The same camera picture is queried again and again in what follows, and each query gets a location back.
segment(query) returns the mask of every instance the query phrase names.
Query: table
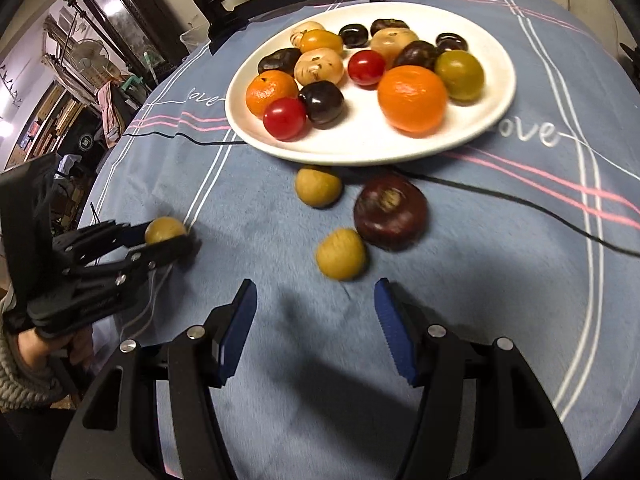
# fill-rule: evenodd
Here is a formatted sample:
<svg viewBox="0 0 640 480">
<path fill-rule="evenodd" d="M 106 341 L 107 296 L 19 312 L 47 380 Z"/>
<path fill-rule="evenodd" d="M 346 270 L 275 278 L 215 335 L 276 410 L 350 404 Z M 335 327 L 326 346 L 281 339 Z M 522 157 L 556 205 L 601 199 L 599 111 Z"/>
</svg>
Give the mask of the table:
<svg viewBox="0 0 640 480">
<path fill-rule="evenodd" d="M 548 0 L 388 1 L 473 20 L 505 46 L 518 76 L 499 124 L 406 169 L 530 200 L 594 236 L 640 248 L 640 96 L 579 20 Z M 177 135 L 238 140 L 224 98 L 240 64 L 277 31 L 350 3 L 256 20 L 213 58 L 206 45 L 197 49 L 149 97 L 90 200 L 103 220 L 184 219 L 202 248 L 191 267 L 158 272 L 157 301 L 120 316 L 111 343 L 123 325 L 123 336 L 143 344 L 169 340 L 251 278 L 258 312 L 238 372 L 212 392 L 239 477 L 392 478 L 420 391 L 396 373 L 376 319 L 373 285 L 385 276 L 463 338 L 511 337 L 586 475 L 640 399 L 637 259 L 531 208 L 418 184 L 431 205 L 428 236 L 401 254 L 372 249 L 364 277 L 329 282 L 316 269 L 314 247 L 353 224 L 353 201 L 375 170 L 341 169 L 344 197 L 321 212 L 295 196 L 297 165 L 247 145 L 201 146 Z M 85 212 L 82 224 L 91 220 Z M 159 395 L 167 396 L 162 386 Z M 177 472 L 162 410 L 165 459 Z"/>
</svg>

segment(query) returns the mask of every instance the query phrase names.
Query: human hand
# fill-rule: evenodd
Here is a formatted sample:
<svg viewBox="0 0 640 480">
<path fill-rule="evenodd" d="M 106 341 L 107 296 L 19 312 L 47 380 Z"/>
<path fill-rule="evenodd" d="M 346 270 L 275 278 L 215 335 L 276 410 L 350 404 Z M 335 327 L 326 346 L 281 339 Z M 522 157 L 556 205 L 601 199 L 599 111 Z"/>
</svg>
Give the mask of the human hand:
<svg viewBox="0 0 640 480">
<path fill-rule="evenodd" d="M 72 365 L 82 363 L 87 368 L 94 358 L 94 327 L 87 326 L 75 334 L 57 339 L 43 339 L 35 329 L 21 332 L 17 337 L 18 352 L 24 363 L 34 371 L 47 365 L 47 357 L 71 344 L 69 361 Z"/>
</svg>

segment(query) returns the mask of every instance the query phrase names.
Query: knitted sleeve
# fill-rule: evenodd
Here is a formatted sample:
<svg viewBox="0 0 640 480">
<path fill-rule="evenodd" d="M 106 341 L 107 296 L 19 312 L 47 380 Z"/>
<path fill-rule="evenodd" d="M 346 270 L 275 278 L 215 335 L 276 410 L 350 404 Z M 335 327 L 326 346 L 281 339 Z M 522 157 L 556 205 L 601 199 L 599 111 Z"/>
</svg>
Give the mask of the knitted sleeve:
<svg viewBox="0 0 640 480">
<path fill-rule="evenodd" d="M 15 307 L 14 288 L 0 300 L 0 408 L 17 410 L 37 408 L 64 397 L 62 386 L 53 371 L 46 367 L 34 372 L 22 360 L 14 336 L 2 325 L 2 314 Z"/>
</svg>

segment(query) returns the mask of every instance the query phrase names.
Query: metal screw head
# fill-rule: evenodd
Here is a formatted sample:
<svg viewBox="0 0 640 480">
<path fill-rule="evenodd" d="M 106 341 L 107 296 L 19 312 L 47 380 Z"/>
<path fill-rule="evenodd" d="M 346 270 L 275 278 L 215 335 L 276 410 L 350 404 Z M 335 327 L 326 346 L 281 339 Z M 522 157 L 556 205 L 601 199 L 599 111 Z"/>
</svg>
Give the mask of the metal screw head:
<svg viewBox="0 0 640 480">
<path fill-rule="evenodd" d="M 187 330 L 187 337 L 189 339 L 200 339 L 205 335 L 206 331 L 203 326 L 195 325 Z"/>
<path fill-rule="evenodd" d="M 513 341 L 508 337 L 501 337 L 495 342 L 500 350 L 509 351 L 513 350 Z"/>
<path fill-rule="evenodd" d="M 447 329 L 442 325 L 431 325 L 427 332 L 431 337 L 444 337 L 447 335 Z"/>
<path fill-rule="evenodd" d="M 133 339 L 127 339 L 120 343 L 120 351 L 128 354 L 129 352 L 133 352 L 136 349 L 136 346 L 138 346 L 138 344 L 133 341 Z"/>
</svg>

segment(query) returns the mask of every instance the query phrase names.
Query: oval plate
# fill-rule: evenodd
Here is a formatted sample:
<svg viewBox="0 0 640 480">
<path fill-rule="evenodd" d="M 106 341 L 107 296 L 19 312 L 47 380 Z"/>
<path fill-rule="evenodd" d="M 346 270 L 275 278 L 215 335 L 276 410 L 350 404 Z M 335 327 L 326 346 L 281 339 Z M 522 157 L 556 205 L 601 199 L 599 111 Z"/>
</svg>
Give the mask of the oval plate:
<svg viewBox="0 0 640 480">
<path fill-rule="evenodd" d="M 338 31 L 348 23 L 369 28 L 377 18 L 404 20 L 421 40 L 435 43 L 441 32 L 455 32 L 469 44 L 469 52 L 484 67 L 486 85 L 482 97 L 471 105 L 449 103 L 439 129 L 423 139 L 404 136 L 390 126 L 378 106 L 375 90 L 355 85 L 344 75 L 338 85 L 344 94 L 346 110 L 331 128 L 312 128 L 308 136 L 294 142 L 271 137 L 262 121 L 251 114 L 244 102 L 249 83 L 257 75 L 258 62 L 280 48 L 290 47 L 289 31 L 276 34 L 262 44 L 236 72 L 225 102 L 229 124 L 242 140 L 270 155 L 305 162 L 340 166 L 389 164 L 444 152 L 469 142 L 497 123 L 507 111 L 516 91 L 516 73 L 502 45 L 484 28 L 448 10 L 420 4 L 380 2 L 357 4 L 311 16 L 327 30 Z M 348 59 L 359 49 L 344 51 Z"/>
</svg>

